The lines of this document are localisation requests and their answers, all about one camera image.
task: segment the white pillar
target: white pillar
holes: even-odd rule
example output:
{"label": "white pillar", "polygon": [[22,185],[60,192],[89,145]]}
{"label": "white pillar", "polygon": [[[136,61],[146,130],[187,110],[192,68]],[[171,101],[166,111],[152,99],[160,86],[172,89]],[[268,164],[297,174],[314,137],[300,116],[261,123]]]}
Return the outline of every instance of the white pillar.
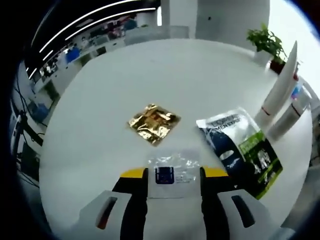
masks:
{"label": "white pillar", "polygon": [[157,11],[138,13],[136,15],[136,24],[138,28],[145,24],[150,27],[157,26]]}
{"label": "white pillar", "polygon": [[161,0],[162,25],[189,27],[189,37],[196,36],[197,0]]}

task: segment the white table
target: white table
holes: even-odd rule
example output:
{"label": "white table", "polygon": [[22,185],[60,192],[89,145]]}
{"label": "white table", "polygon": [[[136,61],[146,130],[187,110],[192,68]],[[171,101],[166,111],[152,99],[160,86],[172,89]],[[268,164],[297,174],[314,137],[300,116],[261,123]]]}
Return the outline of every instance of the white table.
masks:
{"label": "white table", "polygon": [[[61,234],[79,211],[111,190],[124,171],[146,166],[154,146],[127,126],[147,104],[181,116],[157,148],[195,148],[202,165],[220,166],[196,120],[236,107],[259,110],[276,75],[252,62],[253,52],[212,41],[167,39],[127,46],[86,64],[61,97],[48,125],[40,193],[51,229]],[[260,200],[273,220],[288,216],[311,154],[307,110],[274,149],[283,171]]]}

